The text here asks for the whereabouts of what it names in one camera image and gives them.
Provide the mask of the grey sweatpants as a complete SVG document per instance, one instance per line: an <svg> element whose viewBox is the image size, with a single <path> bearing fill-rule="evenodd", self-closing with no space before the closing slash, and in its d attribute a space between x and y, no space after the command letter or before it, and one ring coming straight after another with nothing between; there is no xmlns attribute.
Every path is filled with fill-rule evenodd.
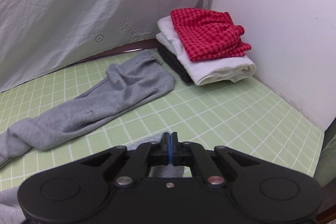
<svg viewBox="0 0 336 224"><path fill-rule="evenodd" d="M172 91L175 78L155 55L142 51L120 65L111 64L106 77L76 98L34 118L15 122L1 134L1 162L29 149L45 151L85 135L109 121ZM91 167L72 164L65 173L39 186L28 186L25 200L38 201L45 220L70 223L95 211L108 186Z"/></svg>

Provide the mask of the green grid table mat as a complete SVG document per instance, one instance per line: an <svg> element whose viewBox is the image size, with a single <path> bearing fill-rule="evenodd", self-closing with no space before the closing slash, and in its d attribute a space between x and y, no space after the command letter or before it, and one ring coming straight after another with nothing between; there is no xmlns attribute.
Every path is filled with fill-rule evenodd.
<svg viewBox="0 0 336 224"><path fill-rule="evenodd" d="M133 53L73 65L1 94L1 130L78 96L105 77L109 64ZM313 176L324 133L275 92L254 78L238 83L187 85L48 151L32 149L1 168L1 189L13 188L40 171L128 145L163 132L179 140L216 145L253 155Z"/></svg>

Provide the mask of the white folded garment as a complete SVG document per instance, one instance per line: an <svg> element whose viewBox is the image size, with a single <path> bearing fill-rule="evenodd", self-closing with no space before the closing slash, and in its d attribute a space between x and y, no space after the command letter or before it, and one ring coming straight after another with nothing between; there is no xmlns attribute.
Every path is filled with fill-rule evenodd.
<svg viewBox="0 0 336 224"><path fill-rule="evenodd" d="M173 28L171 17L160 19L157 26L159 33L155 38L160 46L164 46L177 57L196 86L219 81L236 83L252 77L256 72L256 65L247 56L193 62Z"/></svg>

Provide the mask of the black folded garment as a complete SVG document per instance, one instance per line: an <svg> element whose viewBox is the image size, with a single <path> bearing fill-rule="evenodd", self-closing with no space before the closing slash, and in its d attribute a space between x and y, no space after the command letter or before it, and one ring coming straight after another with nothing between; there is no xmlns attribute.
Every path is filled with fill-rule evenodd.
<svg viewBox="0 0 336 224"><path fill-rule="evenodd" d="M172 54L164 46L159 46L157 48L157 51L161 56L161 58L163 59L163 61L166 62L167 65L171 67L171 69L179 75L179 77L184 83L187 84L193 83L191 77L187 73L187 70L185 70L183 65L178 61L177 57L174 54Z"/></svg>

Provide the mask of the red checkered shorts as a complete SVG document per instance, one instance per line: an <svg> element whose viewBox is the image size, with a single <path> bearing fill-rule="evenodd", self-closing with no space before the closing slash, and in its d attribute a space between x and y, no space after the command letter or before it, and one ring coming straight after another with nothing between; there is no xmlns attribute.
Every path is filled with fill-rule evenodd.
<svg viewBox="0 0 336 224"><path fill-rule="evenodd" d="M242 41L245 30L228 12L184 8L170 12L173 27L193 62L243 57L252 46Z"/></svg>

